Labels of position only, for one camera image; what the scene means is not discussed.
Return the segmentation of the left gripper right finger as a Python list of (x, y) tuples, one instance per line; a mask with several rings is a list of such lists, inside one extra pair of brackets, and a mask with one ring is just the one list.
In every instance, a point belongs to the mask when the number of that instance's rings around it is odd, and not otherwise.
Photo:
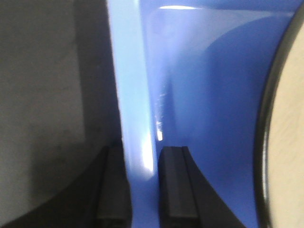
[(160, 227), (244, 227), (199, 170), (188, 147), (163, 147), (158, 175)]

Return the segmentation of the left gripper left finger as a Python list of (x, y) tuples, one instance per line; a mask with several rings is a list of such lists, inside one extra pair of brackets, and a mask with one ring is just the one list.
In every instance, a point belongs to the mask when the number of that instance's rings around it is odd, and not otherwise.
[(130, 185), (122, 144), (104, 147), (69, 186), (6, 228), (129, 228)]

